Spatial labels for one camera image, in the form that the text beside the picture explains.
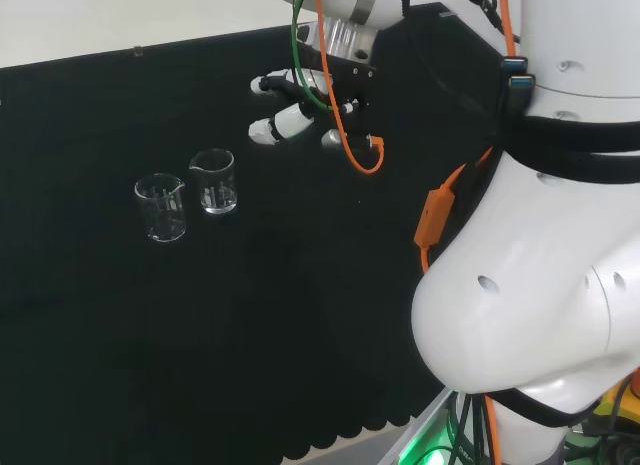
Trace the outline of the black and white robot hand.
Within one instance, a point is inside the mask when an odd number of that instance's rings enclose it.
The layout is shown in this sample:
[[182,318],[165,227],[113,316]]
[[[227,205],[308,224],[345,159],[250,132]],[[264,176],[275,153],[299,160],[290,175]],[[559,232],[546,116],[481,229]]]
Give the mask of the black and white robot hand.
[[314,55],[312,66],[272,71],[254,78],[250,90],[255,96],[279,96],[289,105],[275,115],[257,120],[249,126],[249,138],[262,145],[275,145],[305,132],[331,106],[333,92],[339,114],[354,152],[372,152],[380,139],[367,130],[366,110],[369,95],[378,78],[378,70],[330,56],[330,82],[325,80],[320,57]]

